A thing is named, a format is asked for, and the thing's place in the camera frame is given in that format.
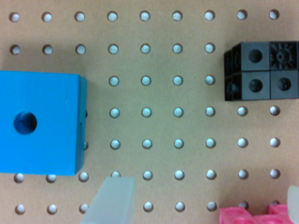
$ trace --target brown pegboard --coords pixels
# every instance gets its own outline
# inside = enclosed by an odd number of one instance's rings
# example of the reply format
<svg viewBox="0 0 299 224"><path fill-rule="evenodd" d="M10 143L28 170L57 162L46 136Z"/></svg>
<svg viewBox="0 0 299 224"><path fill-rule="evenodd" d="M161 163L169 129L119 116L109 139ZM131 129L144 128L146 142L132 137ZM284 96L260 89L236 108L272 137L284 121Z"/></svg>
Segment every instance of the brown pegboard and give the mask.
<svg viewBox="0 0 299 224"><path fill-rule="evenodd" d="M13 175L1 175L1 223L79 223L82 214L78 207L90 204L105 178L113 171L122 176L135 176L135 223L218 223L218 210L209 212L208 202L219 207L238 206L246 201L249 211L265 213L274 200L285 203L290 184L299 184L297 164L297 100L224 102L223 53L240 41L298 40L299 3L281 1L2 1L0 3L0 64L2 70L76 73L89 81L86 140L82 171L89 180L82 183L75 176L58 176L50 184L43 175L25 175L17 184ZM240 21L236 13L245 9L248 17ZM279 18L271 20L271 9L279 11ZM109 11L118 19L107 19ZM150 14L149 21L139 19L142 10ZM173 21L172 13L182 12L181 21ZM213 10L215 19L207 21L205 12ZM82 11L85 21L77 22L75 14ZM18 12L20 20L11 22L9 14ZM52 20L42 21L49 12ZM206 43L216 49L205 52ZM150 53L140 52L142 44L150 45ZM174 44L183 46L180 54L172 51ZM42 52L45 45L53 47L49 56ZM78 55L78 44L86 53ZM119 52L112 55L107 48L116 44ZM19 45L21 53L12 55L9 49ZM205 77L212 75L216 82L208 86ZM111 87L109 78L120 79ZM141 78L150 76L148 87ZM183 85L173 84L174 76L183 77ZM246 106L245 117L237 115ZM280 114L272 116L269 108L280 107ZM143 107L152 116L141 116ZM175 118L173 110L180 106L182 118ZM205 114L208 106L216 115ZM117 107L121 115L113 119L109 110ZM206 147L212 137L217 145ZM249 140L240 148L237 140ZM271 147L272 137L280 139L279 147ZM149 138L151 149L144 149L142 141ZM174 148L181 138L183 149ZM121 148L113 150L110 142L121 141ZM280 170L280 178L272 179L270 170ZM206 178L206 171L217 173L214 180ZM249 172L241 180L240 169ZM151 170L153 178L143 179ZM177 181L176 170L185 178ZM154 209L143 210L150 201ZM184 202L185 211L175 210L177 202ZM17 215L15 206L22 203L25 213ZM56 204L55 215L47 213Z"/></svg>

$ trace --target blue block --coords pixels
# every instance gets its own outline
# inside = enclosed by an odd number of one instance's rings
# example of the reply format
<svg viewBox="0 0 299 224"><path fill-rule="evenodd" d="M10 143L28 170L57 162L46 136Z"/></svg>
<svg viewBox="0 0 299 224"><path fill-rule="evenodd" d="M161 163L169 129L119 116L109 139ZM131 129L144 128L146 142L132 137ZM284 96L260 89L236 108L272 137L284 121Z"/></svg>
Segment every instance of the blue block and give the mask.
<svg viewBox="0 0 299 224"><path fill-rule="evenodd" d="M87 80L0 71L0 172L74 175L83 165Z"/></svg>

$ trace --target pegboard hole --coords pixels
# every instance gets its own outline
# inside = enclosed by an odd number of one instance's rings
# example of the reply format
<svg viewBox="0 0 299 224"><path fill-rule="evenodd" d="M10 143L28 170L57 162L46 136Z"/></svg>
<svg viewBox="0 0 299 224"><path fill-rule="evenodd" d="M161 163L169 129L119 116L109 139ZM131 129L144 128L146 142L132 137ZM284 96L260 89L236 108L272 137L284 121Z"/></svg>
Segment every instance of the pegboard hole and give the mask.
<svg viewBox="0 0 299 224"><path fill-rule="evenodd" d="M53 53L53 47L51 45L45 45L43 47L43 53L46 55L51 55Z"/></svg>
<svg viewBox="0 0 299 224"><path fill-rule="evenodd" d="M278 169L272 169L270 171L270 175L273 179L278 179L280 177L280 170Z"/></svg>
<svg viewBox="0 0 299 224"><path fill-rule="evenodd" d="M13 55L18 55L18 54L20 54L21 49L20 49L20 47L18 45L13 45L13 46L10 47L9 51Z"/></svg>
<svg viewBox="0 0 299 224"><path fill-rule="evenodd" d="M244 202L239 204L239 207L243 207L246 210L249 210L249 203L244 201Z"/></svg>
<svg viewBox="0 0 299 224"><path fill-rule="evenodd" d="M27 111L22 111L17 114L14 120L14 126L18 133L28 134L35 131L37 127L36 116Z"/></svg>
<svg viewBox="0 0 299 224"><path fill-rule="evenodd" d="M50 214L50 215L54 215L57 213L57 206L55 204L51 204L48 206L47 208L47 212Z"/></svg>
<svg viewBox="0 0 299 224"><path fill-rule="evenodd" d="M183 212L186 208L185 204L184 203L177 203L176 206L175 206L177 212Z"/></svg>
<svg viewBox="0 0 299 224"><path fill-rule="evenodd" d="M213 170L208 170L208 171L206 172L206 178L209 179L209 180L213 180L213 179L215 179L216 176L217 176L217 174L216 174L216 172L213 171Z"/></svg>
<svg viewBox="0 0 299 224"><path fill-rule="evenodd" d="M110 54L117 54L119 52L119 47L115 44L109 45L108 51Z"/></svg>
<svg viewBox="0 0 299 224"><path fill-rule="evenodd" d="M116 119L120 116L120 110L118 108L112 108L109 114L113 119Z"/></svg>
<svg viewBox="0 0 299 224"><path fill-rule="evenodd" d="M270 107L270 114L273 116L277 116L278 114L280 114L280 107L277 105L273 105Z"/></svg>
<svg viewBox="0 0 299 224"><path fill-rule="evenodd" d="M112 176L112 177L121 177L121 173L118 172L118 171L113 171L113 172L111 173L111 176Z"/></svg>
<svg viewBox="0 0 299 224"><path fill-rule="evenodd" d="M174 115L177 118L181 118L184 115L184 110L180 107L175 108Z"/></svg>
<svg viewBox="0 0 299 224"><path fill-rule="evenodd" d="M144 86L148 86L151 83L150 77L144 76L141 78L141 84Z"/></svg>
<svg viewBox="0 0 299 224"><path fill-rule="evenodd" d="M121 147L121 142L119 140L112 140L110 143L112 149L119 149Z"/></svg>
<svg viewBox="0 0 299 224"><path fill-rule="evenodd" d="M207 21L213 21L215 19L215 12L213 10L208 10L206 13L205 13L205 18Z"/></svg>
<svg viewBox="0 0 299 224"><path fill-rule="evenodd" d="M213 107L210 106L210 107L206 108L206 115L208 117L213 117L215 115L215 113L216 113L216 111Z"/></svg>
<svg viewBox="0 0 299 224"><path fill-rule="evenodd" d="M148 11L142 11L140 12L140 20L142 21L148 21L150 19L150 13Z"/></svg>
<svg viewBox="0 0 299 224"><path fill-rule="evenodd" d="M109 84L113 87L116 87L117 85L119 85L120 80L117 77L111 77L109 79Z"/></svg>
<svg viewBox="0 0 299 224"><path fill-rule="evenodd" d="M47 175L46 180L48 183L52 184L56 181L57 176L56 175Z"/></svg>
<svg viewBox="0 0 299 224"><path fill-rule="evenodd" d="M152 179L152 172L151 171L146 171L143 173L143 178L145 180L151 180Z"/></svg>
<svg viewBox="0 0 299 224"><path fill-rule="evenodd" d="M213 43L207 43L205 46L206 53L212 53L215 51L215 45Z"/></svg>
<svg viewBox="0 0 299 224"><path fill-rule="evenodd" d="M175 179L176 180L182 180L184 177L185 177L185 174L181 170L177 170L175 172Z"/></svg>
<svg viewBox="0 0 299 224"><path fill-rule="evenodd" d="M20 184L24 181L24 175L23 174L16 174L13 176L13 179L16 183Z"/></svg>
<svg viewBox="0 0 299 224"><path fill-rule="evenodd" d="M180 54L183 51L183 46L181 44L175 44L172 47L172 50L174 51L174 53Z"/></svg>
<svg viewBox="0 0 299 224"><path fill-rule="evenodd" d="M23 215L25 213L25 207L24 205L22 204L19 204L15 207L15 212L18 214L18 215Z"/></svg>
<svg viewBox="0 0 299 224"><path fill-rule="evenodd" d="M278 138L271 138L270 140L270 146L271 147L279 147L280 145L280 140Z"/></svg>
<svg viewBox="0 0 299 224"><path fill-rule="evenodd" d="M146 202L144 205L143 205L143 209L145 212L151 212L153 210L153 205L152 203L150 202Z"/></svg>
<svg viewBox="0 0 299 224"><path fill-rule="evenodd" d="M246 10L241 9L236 13L236 16L238 19L240 19L241 21L245 20L248 16L248 13Z"/></svg>
<svg viewBox="0 0 299 224"><path fill-rule="evenodd" d="M42 15L41 15L41 19L44 21L44 22L50 22L52 20L52 15L49 13L49 12L44 12Z"/></svg>
<svg viewBox="0 0 299 224"><path fill-rule="evenodd" d="M261 53L260 50L258 49L253 49L250 53L249 53L249 60L252 63L259 63L263 58L263 55Z"/></svg>
<svg viewBox="0 0 299 224"><path fill-rule="evenodd" d="M279 11L277 9L272 9L269 12L269 17L271 20L277 20L279 18Z"/></svg>
<svg viewBox="0 0 299 224"><path fill-rule="evenodd" d="M240 138L240 139L237 141L237 144L238 144L240 147L246 147L246 146L249 144L249 140L247 140L246 138Z"/></svg>
<svg viewBox="0 0 299 224"><path fill-rule="evenodd" d="M184 141L181 140L180 138L176 139L175 141L175 148L181 149L184 147Z"/></svg>
<svg viewBox="0 0 299 224"><path fill-rule="evenodd" d="M152 147L151 140L149 140L149 139L143 140L142 147L145 148L145 149L151 148Z"/></svg>
<svg viewBox="0 0 299 224"><path fill-rule="evenodd" d="M148 54L148 53L150 53L150 45L149 44L143 44L143 45L141 45L140 50L141 50L142 53Z"/></svg>
<svg viewBox="0 0 299 224"><path fill-rule="evenodd" d="M240 179L247 179L249 177L249 172L247 170L240 170L238 176Z"/></svg>
<svg viewBox="0 0 299 224"><path fill-rule="evenodd" d="M75 13L75 20L76 21L84 21L85 20L85 15L83 12L78 11Z"/></svg>
<svg viewBox="0 0 299 224"><path fill-rule="evenodd" d="M85 48L84 45L79 44L79 45L76 46L76 53L77 54L82 55L82 54L85 54L85 52L86 52L86 48Z"/></svg>
<svg viewBox="0 0 299 224"><path fill-rule="evenodd" d="M237 114L241 117L246 116L249 113L248 109L245 106L240 106L237 109Z"/></svg>
<svg viewBox="0 0 299 224"><path fill-rule="evenodd" d="M174 77L173 82L176 86L180 86L181 84L183 84L184 79L181 76L177 76L177 77Z"/></svg>
<svg viewBox="0 0 299 224"><path fill-rule="evenodd" d="M143 108L142 111L141 111L141 115L144 118L149 118L151 116L151 110L150 110L150 108L148 108L148 107Z"/></svg>
<svg viewBox="0 0 299 224"><path fill-rule="evenodd" d="M206 209L210 212L214 212L217 210L217 204L214 203L214 202L209 202L207 205L206 205Z"/></svg>
<svg viewBox="0 0 299 224"><path fill-rule="evenodd" d="M209 148L213 148L214 146L216 146L216 141L213 138L208 138L206 140L206 146Z"/></svg>
<svg viewBox="0 0 299 224"><path fill-rule="evenodd" d="M177 10L172 14L172 19L174 21L181 21L183 19L183 14L181 13L181 11Z"/></svg>
<svg viewBox="0 0 299 224"><path fill-rule="evenodd" d="M283 77L278 81L278 87L281 91L288 91L291 86L291 81L286 77Z"/></svg>
<svg viewBox="0 0 299 224"><path fill-rule="evenodd" d="M207 85L213 85L215 83L215 78L213 76L206 76L205 82Z"/></svg>
<svg viewBox="0 0 299 224"><path fill-rule="evenodd" d="M11 12L9 14L9 20L12 22L17 22L20 20L20 15L18 12Z"/></svg>
<svg viewBox="0 0 299 224"><path fill-rule="evenodd" d="M115 11L110 11L107 14L107 18L109 21L115 21L118 18L118 14Z"/></svg>
<svg viewBox="0 0 299 224"><path fill-rule="evenodd" d="M83 203L78 207L78 210L81 214L85 214L88 209L89 209L89 205L87 205L86 203Z"/></svg>
<svg viewBox="0 0 299 224"><path fill-rule="evenodd" d="M263 83L260 79L253 79L249 83L249 89L252 92L259 92L262 90L262 88L263 88Z"/></svg>
<svg viewBox="0 0 299 224"><path fill-rule="evenodd" d="M78 180L81 182L86 182L89 179L89 175L86 172L82 172L78 176Z"/></svg>

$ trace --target hole in blue block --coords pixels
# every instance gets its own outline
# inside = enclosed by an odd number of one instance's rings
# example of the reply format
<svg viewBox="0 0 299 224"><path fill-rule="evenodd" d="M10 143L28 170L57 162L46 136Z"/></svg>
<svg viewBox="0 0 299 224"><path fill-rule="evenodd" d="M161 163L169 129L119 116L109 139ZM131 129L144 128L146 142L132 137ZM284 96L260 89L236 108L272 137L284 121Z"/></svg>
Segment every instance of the hole in blue block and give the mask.
<svg viewBox="0 0 299 224"><path fill-rule="evenodd" d="M30 112L20 112L14 120L15 129L18 133L32 133L37 126L36 116Z"/></svg>

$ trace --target translucent plastic piece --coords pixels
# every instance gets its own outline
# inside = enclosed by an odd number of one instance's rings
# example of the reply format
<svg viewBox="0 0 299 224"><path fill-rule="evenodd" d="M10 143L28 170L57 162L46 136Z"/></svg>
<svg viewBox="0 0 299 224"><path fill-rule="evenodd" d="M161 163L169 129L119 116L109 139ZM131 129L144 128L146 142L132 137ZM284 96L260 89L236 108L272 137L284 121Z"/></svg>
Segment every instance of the translucent plastic piece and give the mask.
<svg viewBox="0 0 299 224"><path fill-rule="evenodd" d="M133 224L135 178L107 177L80 224Z"/></svg>

